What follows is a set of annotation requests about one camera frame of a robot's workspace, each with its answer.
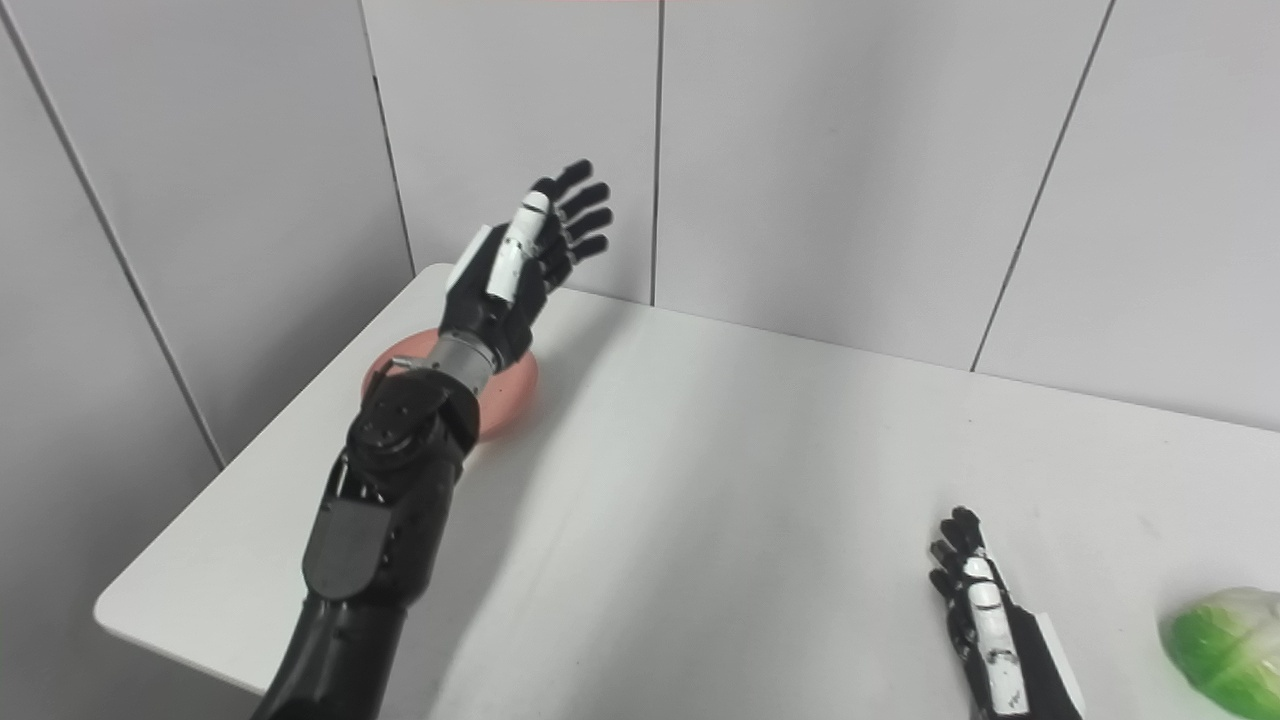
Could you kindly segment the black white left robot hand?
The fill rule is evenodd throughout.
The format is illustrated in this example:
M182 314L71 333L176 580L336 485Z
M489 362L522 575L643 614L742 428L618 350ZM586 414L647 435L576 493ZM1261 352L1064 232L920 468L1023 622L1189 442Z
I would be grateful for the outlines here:
M495 374L529 351L550 293L609 247L611 187L593 176L580 159L541 177L511 219L484 225L454 265L439 332L483 347Z

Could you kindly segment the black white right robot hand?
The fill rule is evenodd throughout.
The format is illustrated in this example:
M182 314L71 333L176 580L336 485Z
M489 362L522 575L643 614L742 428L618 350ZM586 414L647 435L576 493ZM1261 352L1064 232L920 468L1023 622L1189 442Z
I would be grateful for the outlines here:
M970 693L973 719L1083 719L1084 702L1050 619L1019 605L970 509L929 544L929 580Z

